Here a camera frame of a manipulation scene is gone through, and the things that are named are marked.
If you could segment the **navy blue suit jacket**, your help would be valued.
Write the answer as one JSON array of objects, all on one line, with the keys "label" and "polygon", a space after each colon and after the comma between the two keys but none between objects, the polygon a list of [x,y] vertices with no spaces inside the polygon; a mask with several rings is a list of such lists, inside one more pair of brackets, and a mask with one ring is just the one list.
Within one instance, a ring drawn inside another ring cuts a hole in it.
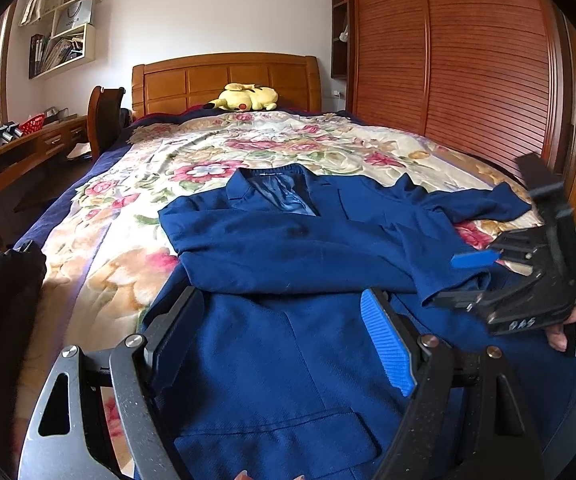
[{"label": "navy blue suit jacket", "polygon": [[529,205],[507,184],[428,192],[409,177],[317,176],[300,165],[239,169],[222,188],[159,212],[178,263],[151,307],[187,287],[207,300],[185,354],[163,362],[166,432],[197,479],[368,479],[406,400],[388,381],[361,319],[384,290],[419,332],[481,351],[475,316],[434,307],[443,290],[494,290],[504,266],[456,269],[457,226],[512,221]]}]

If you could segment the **floral bed blanket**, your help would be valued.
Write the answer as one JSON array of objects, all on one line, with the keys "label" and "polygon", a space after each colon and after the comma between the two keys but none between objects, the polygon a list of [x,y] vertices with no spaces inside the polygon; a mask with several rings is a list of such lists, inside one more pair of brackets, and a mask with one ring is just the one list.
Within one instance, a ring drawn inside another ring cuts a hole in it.
[{"label": "floral bed blanket", "polygon": [[[18,383],[24,429],[58,348],[111,348],[154,319],[152,304],[178,258],[159,220],[173,200],[222,188],[239,169],[300,165],[317,176],[364,176],[383,186],[409,177],[428,192],[492,190],[498,172],[439,145],[334,114],[226,113],[148,118],[99,160],[28,233],[47,258],[38,318]],[[468,249],[534,226],[530,206],[512,221],[472,220],[456,230]]]}]

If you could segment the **wooden slatted wardrobe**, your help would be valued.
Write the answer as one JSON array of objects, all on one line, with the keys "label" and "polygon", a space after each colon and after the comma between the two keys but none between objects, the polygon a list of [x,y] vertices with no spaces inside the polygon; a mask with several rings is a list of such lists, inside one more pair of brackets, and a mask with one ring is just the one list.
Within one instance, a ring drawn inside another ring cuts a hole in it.
[{"label": "wooden slatted wardrobe", "polygon": [[568,103],[550,0],[344,0],[346,108],[508,172],[565,160]]}]

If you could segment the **yellow Pikachu plush toy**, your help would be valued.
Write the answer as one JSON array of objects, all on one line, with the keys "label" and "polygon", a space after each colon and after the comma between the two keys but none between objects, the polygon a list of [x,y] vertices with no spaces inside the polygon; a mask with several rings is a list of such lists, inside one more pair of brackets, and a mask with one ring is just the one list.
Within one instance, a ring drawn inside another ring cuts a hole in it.
[{"label": "yellow Pikachu plush toy", "polygon": [[258,84],[226,84],[217,99],[207,102],[206,110],[229,110],[230,112],[258,112],[275,110],[279,95],[271,87]]}]

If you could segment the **wooden desk cabinet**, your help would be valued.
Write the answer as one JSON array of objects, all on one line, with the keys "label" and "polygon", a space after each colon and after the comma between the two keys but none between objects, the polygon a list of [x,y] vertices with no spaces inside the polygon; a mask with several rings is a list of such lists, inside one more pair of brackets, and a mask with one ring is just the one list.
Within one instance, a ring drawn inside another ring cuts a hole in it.
[{"label": "wooden desk cabinet", "polygon": [[85,138],[87,118],[52,124],[0,148],[0,234],[15,242],[41,215],[41,206],[24,206],[24,197],[41,180],[64,175],[60,159]]}]

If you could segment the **black gadget on desk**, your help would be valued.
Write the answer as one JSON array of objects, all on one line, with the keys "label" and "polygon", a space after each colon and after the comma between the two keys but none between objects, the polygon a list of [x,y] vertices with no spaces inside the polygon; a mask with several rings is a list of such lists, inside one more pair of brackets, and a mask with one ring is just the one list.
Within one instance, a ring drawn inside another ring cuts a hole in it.
[{"label": "black gadget on desk", "polygon": [[0,124],[0,145],[19,139],[23,135],[18,122]]}]

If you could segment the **red basket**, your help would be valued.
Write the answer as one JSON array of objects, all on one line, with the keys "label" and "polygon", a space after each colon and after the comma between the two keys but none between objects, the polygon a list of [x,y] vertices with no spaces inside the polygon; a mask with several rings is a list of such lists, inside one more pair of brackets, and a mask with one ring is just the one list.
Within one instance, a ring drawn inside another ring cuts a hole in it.
[{"label": "red basket", "polygon": [[46,115],[44,113],[37,114],[31,118],[28,118],[25,122],[21,122],[18,125],[18,131],[22,134],[22,136],[38,132],[44,128],[45,121]]}]

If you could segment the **wooden bed headboard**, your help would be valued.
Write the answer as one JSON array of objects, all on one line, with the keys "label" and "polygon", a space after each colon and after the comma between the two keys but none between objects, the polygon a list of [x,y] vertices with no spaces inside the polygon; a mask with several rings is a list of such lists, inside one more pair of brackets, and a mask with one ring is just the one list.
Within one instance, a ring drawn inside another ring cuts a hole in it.
[{"label": "wooden bed headboard", "polygon": [[278,92],[278,105],[321,111],[317,58],[268,52],[230,52],[171,58],[132,68],[131,107],[137,118],[178,115],[217,98],[226,84],[260,84]]}]

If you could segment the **wooden chair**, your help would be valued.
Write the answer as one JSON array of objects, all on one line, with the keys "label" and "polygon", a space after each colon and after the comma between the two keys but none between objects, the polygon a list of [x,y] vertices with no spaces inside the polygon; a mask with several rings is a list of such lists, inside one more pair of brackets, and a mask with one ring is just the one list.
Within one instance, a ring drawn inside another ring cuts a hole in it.
[{"label": "wooden chair", "polygon": [[108,151],[120,136],[120,104],[124,94],[123,87],[105,89],[97,86],[91,91],[87,110],[87,138],[94,162]]}]

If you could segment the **white wall shelf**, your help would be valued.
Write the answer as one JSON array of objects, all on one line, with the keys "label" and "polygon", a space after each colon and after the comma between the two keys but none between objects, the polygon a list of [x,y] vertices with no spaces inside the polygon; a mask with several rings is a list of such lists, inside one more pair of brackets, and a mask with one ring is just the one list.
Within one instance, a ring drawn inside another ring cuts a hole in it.
[{"label": "white wall shelf", "polygon": [[44,0],[41,18],[27,26],[28,78],[54,76],[94,61],[94,11],[102,0]]}]

